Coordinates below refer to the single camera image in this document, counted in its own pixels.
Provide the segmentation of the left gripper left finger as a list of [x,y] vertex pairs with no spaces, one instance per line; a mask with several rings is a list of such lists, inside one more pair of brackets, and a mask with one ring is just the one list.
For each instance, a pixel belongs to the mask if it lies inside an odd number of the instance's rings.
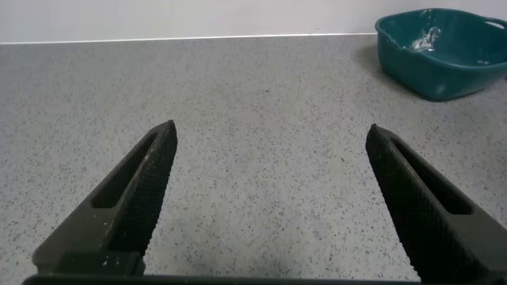
[[40,274],[135,276],[177,150],[173,121],[149,130],[32,255]]

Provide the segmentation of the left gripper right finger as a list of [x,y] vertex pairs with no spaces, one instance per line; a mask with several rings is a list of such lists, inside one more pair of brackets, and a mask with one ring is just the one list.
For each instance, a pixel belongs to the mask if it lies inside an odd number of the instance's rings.
[[366,151],[397,235],[423,283],[505,283],[506,228],[396,134]]

